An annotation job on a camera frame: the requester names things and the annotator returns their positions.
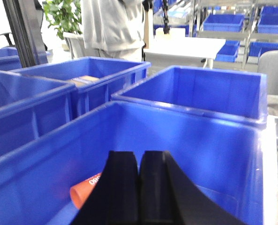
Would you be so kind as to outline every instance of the person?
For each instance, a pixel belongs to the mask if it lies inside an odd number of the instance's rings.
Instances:
[[[142,60],[143,6],[152,0],[81,0],[83,39],[99,57]]]

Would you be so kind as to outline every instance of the metal shelving rack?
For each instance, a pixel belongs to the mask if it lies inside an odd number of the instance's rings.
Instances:
[[[278,34],[257,33],[256,31],[256,23],[259,18],[258,12],[263,6],[278,6],[278,0],[256,0],[254,6],[256,19],[252,24],[250,41],[278,42]]]
[[[252,24],[255,17],[255,0],[196,0],[198,1],[197,7],[197,36],[200,38],[223,38],[228,40],[239,40],[245,44],[244,55],[242,63],[239,63],[237,67],[244,69],[247,62],[247,55],[249,49],[249,38],[252,30]],[[204,17],[202,12],[207,14],[208,8],[211,7],[212,11],[214,7],[229,6],[235,7],[235,10],[221,10],[220,13],[245,13],[246,19],[244,20],[243,29],[241,32],[227,32],[227,31],[208,31],[203,30]]]

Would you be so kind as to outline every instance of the white table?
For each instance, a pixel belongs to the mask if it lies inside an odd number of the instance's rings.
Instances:
[[[225,39],[199,37],[169,37],[155,36],[149,49],[144,49],[148,61],[149,54],[166,56],[167,60],[174,56],[206,59],[210,68],[213,68],[217,53],[225,44]]]

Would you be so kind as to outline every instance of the white pants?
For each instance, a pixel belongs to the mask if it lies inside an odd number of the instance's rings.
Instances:
[[[99,56],[102,58],[122,59],[128,61],[141,62],[142,48],[126,49],[122,51],[106,52],[98,49]]]

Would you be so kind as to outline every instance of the white jacket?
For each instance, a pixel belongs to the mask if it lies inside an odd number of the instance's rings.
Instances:
[[[111,52],[144,45],[142,0],[82,0],[81,3],[87,48]]]

